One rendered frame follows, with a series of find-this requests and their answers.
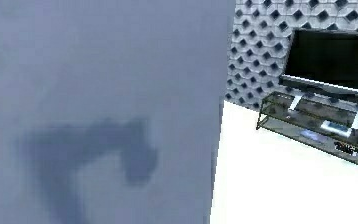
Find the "glass television stand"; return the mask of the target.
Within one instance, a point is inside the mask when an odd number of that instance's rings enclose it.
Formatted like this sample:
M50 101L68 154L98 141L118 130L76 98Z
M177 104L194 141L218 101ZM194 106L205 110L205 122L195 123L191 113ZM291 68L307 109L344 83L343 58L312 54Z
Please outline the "glass television stand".
M351 135L343 137L321 129L325 120L351 128ZM351 156L334 146L341 142L358 149L358 112L350 108L273 92L262 100L256 125L256 129L260 128L358 165L358 154Z

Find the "white box with blue screen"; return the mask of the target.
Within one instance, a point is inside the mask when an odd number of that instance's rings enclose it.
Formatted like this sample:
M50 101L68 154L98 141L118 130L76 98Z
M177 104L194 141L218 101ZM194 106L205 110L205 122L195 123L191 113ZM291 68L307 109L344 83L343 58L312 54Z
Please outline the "white box with blue screen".
M334 123L334 122L331 122L331 121L328 121L328 120L325 120L321 124L320 128L323 129L323 130L338 134L338 135L343 136L343 137L349 137L351 135L351 133L352 133L351 128L348 128L348 127L346 127L344 125L340 125L340 124L337 124L337 123Z

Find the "black television set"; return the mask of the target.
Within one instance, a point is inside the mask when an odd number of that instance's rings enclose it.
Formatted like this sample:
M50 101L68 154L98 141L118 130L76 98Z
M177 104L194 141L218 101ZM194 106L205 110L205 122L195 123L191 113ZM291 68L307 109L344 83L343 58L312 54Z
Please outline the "black television set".
M294 29L279 84L358 101L358 32Z

